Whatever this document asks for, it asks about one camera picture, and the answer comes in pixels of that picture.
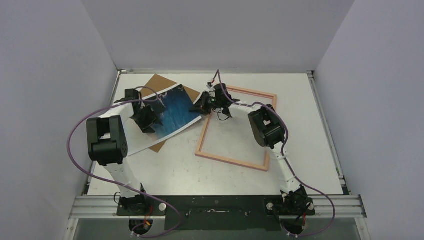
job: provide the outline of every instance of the white wall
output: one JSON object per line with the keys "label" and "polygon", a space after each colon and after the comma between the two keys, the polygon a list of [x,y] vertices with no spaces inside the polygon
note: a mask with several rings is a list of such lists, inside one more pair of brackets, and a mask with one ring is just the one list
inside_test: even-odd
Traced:
{"label": "white wall", "polygon": [[374,240],[424,239],[424,1],[356,0],[315,72]]}
{"label": "white wall", "polygon": [[[66,138],[116,74],[80,0],[0,1],[0,239],[62,239],[86,179]],[[86,138],[73,150],[88,168]]]}
{"label": "white wall", "polygon": [[314,70],[354,0],[82,0],[119,69]]}

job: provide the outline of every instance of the white table surface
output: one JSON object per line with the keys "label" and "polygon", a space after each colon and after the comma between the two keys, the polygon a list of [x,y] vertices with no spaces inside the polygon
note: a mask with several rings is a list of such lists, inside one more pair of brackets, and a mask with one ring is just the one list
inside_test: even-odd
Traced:
{"label": "white table surface", "polygon": [[[160,74],[197,90],[206,90],[210,73]],[[145,85],[153,74],[122,74],[115,100],[124,90]],[[221,74],[225,84],[277,94],[277,113],[287,124],[286,149],[294,171],[306,184],[330,195],[343,194],[336,165],[306,74]],[[146,149],[127,157],[135,177],[151,195],[278,195],[281,174],[276,162],[259,171],[195,156],[205,120],[169,139],[159,153]],[[96,163],[93,173],[112,179]],[[113,195],[116,185],[92,179],[88,195]],[[318,194],[306,190],[308,194]]]}

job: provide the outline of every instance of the screw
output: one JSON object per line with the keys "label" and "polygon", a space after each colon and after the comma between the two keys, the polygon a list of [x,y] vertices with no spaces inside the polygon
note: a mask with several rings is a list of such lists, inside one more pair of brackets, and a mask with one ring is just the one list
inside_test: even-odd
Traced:
{"label": "screw", "polygon": [[309,207],[307,208],[307,209],[309,209],[309,210],[314,210],[314,204],[312,203],[312,202],[310,202],[310,205],[309,205]]}
{"label": "screw", "polygon": [[159,204],[159,210],[160,211],[165,211],[165,209],[167,209],[167,205],[165,204],[165,203],[161,203],[161,204]]}
{"label": "screw", "polygon": [[266,205],[266,209],[268,209],[269,211],[271,211],[274,207],[274,204],[272,202],[268,202],[268,204]]}

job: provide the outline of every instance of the purple cable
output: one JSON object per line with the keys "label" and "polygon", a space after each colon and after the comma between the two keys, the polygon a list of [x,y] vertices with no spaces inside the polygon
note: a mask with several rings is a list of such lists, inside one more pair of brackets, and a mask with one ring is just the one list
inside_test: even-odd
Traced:
{"label": "purple cable", "polygon": [[[73,127],[73,129],[70,131],[70,134],[69,134],[69,136],[68,136],[68,138],[67,138],[67,142],[66,142],[66,149],[67,149],[67,154],[68,154],[68,156],[69,156],[69,158],[70,158],[70,160],[72,161],[72,163],[75,165],[75,167],[77,168],[77,169],[79,169],[81,172],[83,172],[83,173],[85,173],[86,175],[88,175],[88,176],[90,176],[90,177],[92,177],[92,178],[95,178],[95,179],[98,179],[98,180],[101,180],[101,181],[104,181],[104,182],[107,182],[107,183],[111,183],[111,184],[116,184],[116,185],[119,185],[119,186],[122,186],[122,187],[124,187],[124,188],[126,188],[126,189],[129,189],[129,190],[131,190],[131,191],[133,191],[133,192],[136,192],[136,193],[138,193],[138,194],[141,194],[141,195],[144,195],[144,196],[146,196],[146,197],[148,197],[148,198],[151,198],[151,199],[153,199],[153,200],[155,200],[155,201],[158,201],[158,202],[161,202],[161,203],[163,203],[163,204],[166,204],[168,207],[170,207],[172,210],[174,210],[176,213],[177,213],[177,215],[179,216],[179,218],[180,218],[180,221],[179,221],[179,223],[177,224],[177,225],[175,225],[175,226],[173,226],[173,227],[171,227],[170,229],[168,229],[168,230],[166,230],[166,231],[164,231],[164,232],[161,232],[161,233],[159,233],[159,234],[156,234],[156,235],[151,235],[151,236],[140,236],[140,238],[146,238],[146,239],[151,239],[151,238],[156,238],[156,237],[159,237],[159,236],[162,236],[162,235],[165,235],[165,234],[167,234],[167,233],[169,233],[169,232],[171,232],[171,231],[173,231],[173,230],[175,230],[175,229],[177,229],[182,223],[183,223],[183,216],[181,216],[181,214],[180,214],[180,212],[174,207],[174,206],[172,206],[171,204],[169,204],[169,203],[167,203],[166,201],[164,201],[164,200],[162,200],[162,199],[159,199],[159,198],[157,198],[157,197],[155,197],[155,196],[152,196],[152,195],[149,195],[149,194],[147,194],[147,193],[145,193],[145,192],[142,192],[142,191],[140,191],[140,190],[137,190],[137,189],[134,189],[134,188],[132,188],[132,187],[130,187],[130,186],[128,186],[128,185],[125,185],[124,183],[122,183],[122,182],[118,182],[118,181],[113,181],[113,180],[109,180],[109,179],[106,179],[106,178],[103,178],[103,177],[99,177],[99,176],[96,176],[96,175],[94,175],[94,174],[92,174],[91,172],[89,172],[89,171],[87,171],[87,170],[85,170],[83,167],[81,167],[76,161],[75,161],[75,159],[74,159],[74,157],[72,156],[72,153],[71,153],[71,138],[72,138],[72,135],[74,134],[74,132],[75,132],[75,130],[85,121],[85,120],[87,120],[88,118],[90,118],[90,117],[92,117],[93,115],[95,115],[95,114],[98,114],[98,113],[100,113],[100,112],[103,112],[103,111],[106,111],[106,110],[110,110],[110,109],[114,109],[114,108],[117,108],[117,107],[119,107],[119,106],[122,106],[122,105],[125,105],[125,104],[130,104],[130,103],[139,103],[139,102],[147,102],[147,103],[152,103],[152,102],[156,102],[158,99],[159,99],[159,95],[158,95],[158,93],[157,92],[155,92],[153,89],[151,89],[150,87],[147,87],[147,86],[139,86],[139,87],[136,87],[135,89],[140,89],[140,88],[145,88],[145,89],[149,89],[150,91],[152,91],[154,94],[156,94],[156,99],[155,100],[142,100],[142,99],[139,99],[139,100],[130,100],[130,101],[124,101],[124,102],[121,102],[121,103],[119,103],[119,104],[116,104],[116,105],[112,105],[112,106],[108,106],[108,107],[104,107],[104,108],[102,108],[102,109],[99,109],[99,110],[97,110],[97,111],[94,111],[94,112],[92,112],[92,113],[90,113],[90,114],[88,114],[87,116],[85,116],[83,119],[81,119],[74,127]],[[137,229],[139,226],[140,226],[141,224],[139,224],[139,225],[137,225],[137,226],[135,226],[131,231],[132,232],[134,232],[134,230],[135,229]]]}
{"label": "purple cable", "polygon": [[[221,81],[221,74],[220,74],[220,70],[218,69],[217,71],[216,71],[216,73],[215,73],[215,76],[213,77],[213,80],[215,81],[215,78],[218,76],[218,79],[219,79],[219,84],[221,85],[221,88],[222,89],[224,89],[224,86],[223,86],[223,83],[222,83],[222,81]],[[300,184],[302,184],[303,186],[305,186],[305,187],[307,187],[308,189],[310,189],[310,190],[313,190],[313,191],[315,191],[315,192],[318,192],[319,194],[321,194],[322,196],[324,196],[325,198],[327,198],[329,201],[330,201],[330,203],[331,203],[331,207],[332,207],[332,218],[331,218],[331,220],[330,220],[330,222],[327,224],[327,226],[325,226],[323,229],[321,229],[321,230],[319,230],[319,231],[316,231],[316,232],[312,232],[312,233],[307,233],[307,234],[302,234],[302,235],[297,235],[298,237],[308,237],[308,236],[312,236],[312,235],[316,235],[316,234],[320,234],[320,233],[322,233],[322,232],[324,232],[325,230],[327,230],[333,223],[334,223],[334,220],[336,219],[336,207],[334,206],[334,202],[331,200],[331,198],[327,195],[327,194],[325,194],[325,193],[323,193],[322,191],[320,191],[320,190],[318,190],[318,189],[316,189],[316,188],[314,188],[314,187],[311,187],[311,186],[309,186],[309,185],[307,185],[307,184],[305,184],[303,181],[301,181],[297,176],[296,176],[296,174],[295,174],[295,171],[293,170],[293,168],[292,168],[292,166],[290,165],[290,163],[289,163],[289,161],[287,160],[287,158],[284,156],[284,152],[283,152],[283,150],[284,150],[284,146],[286,146],[286,143],[287,143],[287,141],[289,140],[289,129],[287,128],[287,126],[286,126],[286,124],[284,123],[284,121],[283,121],[283,119],[274,111],[274,110],[272,110],[269,106],[267,106],[267,105],[265,105],[265,104],[263,104],[262,102],[254,102],[254,103],[252,103],[252,104],[250,104],[250,105],[247,105],[247,104],[239,104],[239,103],[237,103],[237,102],[235,102],[235,101],[233,101],[229,96],[228,96],[228,94],[226,93],[226,91],[223,91],[223,93],[224,93],[224,95],[225,95],[225,97],[231,102],[231,103],[233,103],[233,104],[235,104],[235,105],[240,105],[240,106],[246,106],[246,107],[253,107],[253,106],[255,106],[255,105],[261,105],[262,107],[264,107],[264,108],[266,108],[268,111],[270,111],[272,114],[274,114],[277,118],[278,118],[278,121],[281,123],[281,125],[283,126],[283,128],[284,128],[284,130],[285,130],[285,134],[286,134],[286,137],[285,137],[285,141],[283,142],[283,144],[282,144],[282,147],[281,147],[281,154],[282,154],[282,157],[284,158],[284,160],[285,160],[285,162],[287,163],[287,165],[288,165],[288,168],[290,169],[290,171],[291,171],[291,173],[293,174],[293,176],[295,176],[294,178],[297,180],[297,181],[299,181],[299,183]],[[291,236],[296,236],[296,234],[293,234],[293,233],[291,233],[291,232],[289,232],[289,231],[287,231]]]}

